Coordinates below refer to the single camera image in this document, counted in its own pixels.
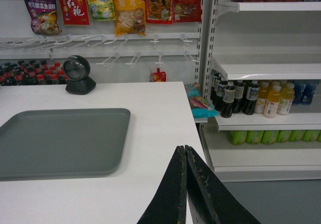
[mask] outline gray tray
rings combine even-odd
[[[121,161],[125,108],[25,111],[0,127],[0,181],[105,176]]]

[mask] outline small red packet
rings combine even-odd
[[[200,22],[201,0],[174,0],[174,22]]]
[[[173,0],[146,0],[146,21],[156,24],[173,23]]]
[[[156,72],[150,71],[150,82],[166,82],[166,73],[157,68]]]
[[[86,0],[59,0],[65,25],[89,25]]]

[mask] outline red snack bag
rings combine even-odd
[[[173,23],[173,0],[146,0],[146,21],[156,24]]]
[[[59,0],[65,25],[89,25],[86,0]]]
[[[201,0],[174,0],[174,22],[200,22]]]
[[[61,31],[57,24],[56,0],[24,0],[35,34],[54,36]]]
[[[166,73],[157,68],[157,72],[150,71],[150,82],[166,82]]]

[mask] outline white shelf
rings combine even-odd
[[[205,125],[201,129],[221,181],[260,181],[321,178],[321,143],[286,142],[234,146],[227,133]]]
[[[213,69],[228,80],[321,79],[321,53],[213,53]]]
[[[219,15],[227,12],[321,11],[320,2],[225,2],[219,1]]]
[[[267,118],[263,114],[232,114],[230,118],[215,117],[218,131],[224,130],[321,130],[321,96],[314,95],[311,105],[292,106],[288,115]]]

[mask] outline snack bag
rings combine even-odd
[[[114,0],[116,11],[115,36],[137,33],[146,36],[145,2],[143,0]]]
[[[93,19],[98,21],[116,19],[112,0],[87,0],[87,2]]]
[[[89,25],[86,0],[59,0],[65,25]]]
[[[152,72],[150,70],[149,81],[150,82],[166,82],[166,73],[161,72],[160,68],[157,68],[156,72]]]
[[[57,24],[56,0],[24,0],[35,34],[54,36],[61,33]]]
[[[156,24],[173,23],[173,0],[146,0],[146,21]]]
[[[200,22],[201,0],[174,0],[174,22]]]

